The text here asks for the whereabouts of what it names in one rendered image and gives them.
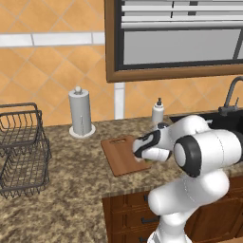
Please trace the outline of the brown wooden cutting board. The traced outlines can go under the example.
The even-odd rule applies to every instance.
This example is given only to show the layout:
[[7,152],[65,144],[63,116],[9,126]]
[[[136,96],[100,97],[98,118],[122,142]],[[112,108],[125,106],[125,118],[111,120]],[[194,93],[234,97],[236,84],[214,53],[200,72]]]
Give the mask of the brown wooden cutting board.
[[137,162],[132,153],[134,137],[122,136],[110,140],[102,140],[101,146],[115,177],[136,173],[149,169],[150,163],[142,160]]

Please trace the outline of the white soap dispenser bottle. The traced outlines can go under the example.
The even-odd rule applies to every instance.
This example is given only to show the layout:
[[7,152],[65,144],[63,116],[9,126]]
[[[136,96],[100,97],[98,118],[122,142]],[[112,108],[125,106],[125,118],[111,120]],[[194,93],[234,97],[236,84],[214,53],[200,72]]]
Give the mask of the white soap dispenser bottle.
[[161,102],[161,98],[154,104],[152,108],[152,122],[162,122],[163,121],[164,107]]

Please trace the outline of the white paper towel roll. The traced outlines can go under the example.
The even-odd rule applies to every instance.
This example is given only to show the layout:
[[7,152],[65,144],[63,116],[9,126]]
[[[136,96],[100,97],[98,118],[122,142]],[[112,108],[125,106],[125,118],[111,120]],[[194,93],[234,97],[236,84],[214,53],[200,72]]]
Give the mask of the white paper towel roll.
[[76,86],[68,92],[72,126],[69,134],[75,139],[85,139],[92,136],[96,127],[91,123],[89,92]]

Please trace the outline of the brown wooden drawer front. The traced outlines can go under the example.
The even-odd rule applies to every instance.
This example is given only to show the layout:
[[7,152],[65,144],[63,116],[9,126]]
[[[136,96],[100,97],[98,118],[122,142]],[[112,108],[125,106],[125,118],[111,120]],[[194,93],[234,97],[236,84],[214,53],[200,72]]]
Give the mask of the brown wooden drawer front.
[[147,205],[143,199],[144,195],[148,195],[148,192],[140,192],[121,196],[111,197],[111,209],[113,211],[126,210],[130,208],[136,208]]
[[137,227],[152,225],[153,223],[142,224],[141,218],[152,218],[155,215],[148,207],[113,211],[111,213],[111,231],[119,233]]
[[155,228],[147,228],[142,230],[133,230],[126,233],[112,234],[112,243],[140,243],[139,237],[148,237],[154,232]]

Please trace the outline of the wood-framed window with blinds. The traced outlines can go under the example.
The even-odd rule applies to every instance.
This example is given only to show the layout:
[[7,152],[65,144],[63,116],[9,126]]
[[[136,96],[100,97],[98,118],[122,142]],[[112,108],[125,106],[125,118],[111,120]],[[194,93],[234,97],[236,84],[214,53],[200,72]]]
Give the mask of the wood-framed window with blinds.
[[104,0],[110,83],[243,74],[243,0]]

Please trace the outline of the black sink basin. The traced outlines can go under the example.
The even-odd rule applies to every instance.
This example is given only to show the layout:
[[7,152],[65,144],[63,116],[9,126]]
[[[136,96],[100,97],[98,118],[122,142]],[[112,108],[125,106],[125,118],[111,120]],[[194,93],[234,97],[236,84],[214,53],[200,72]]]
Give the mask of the black sink basin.
[[229,112],[221,116],[218,111],[196,112],[203,118],[211,129],[225,129],[243,134],[243,110]]

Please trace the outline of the dark grey sink tap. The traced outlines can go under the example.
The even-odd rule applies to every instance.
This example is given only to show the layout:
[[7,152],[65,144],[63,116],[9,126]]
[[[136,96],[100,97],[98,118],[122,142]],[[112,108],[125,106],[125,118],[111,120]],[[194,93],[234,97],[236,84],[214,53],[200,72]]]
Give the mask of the dark grey sink tap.
[[228,94],[227,94],[224,105],[218,107],[218,112],[223,117],[226,117],[230,112],[235,112],[238,110],[238,106],[237,106],[238,99],[236,99],[234,105],[230,105],[230,100],[234,93],[234,87],[235,87],[236,83],[239,81],[243,82],[243,76],[237,76],[233,79],[233,81],[231,82],[230,88],[228,90]]

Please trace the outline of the brown wooden cupboard door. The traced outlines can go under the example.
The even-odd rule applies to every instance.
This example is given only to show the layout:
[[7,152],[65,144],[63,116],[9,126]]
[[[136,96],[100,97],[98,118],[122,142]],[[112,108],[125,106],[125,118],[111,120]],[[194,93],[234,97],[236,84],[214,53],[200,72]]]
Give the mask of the brown wooden cupboard door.
[[230,178],[230,190],[215,203],[201,206],[187,220],[193,243],[217,243],[243,236],[243,177]]

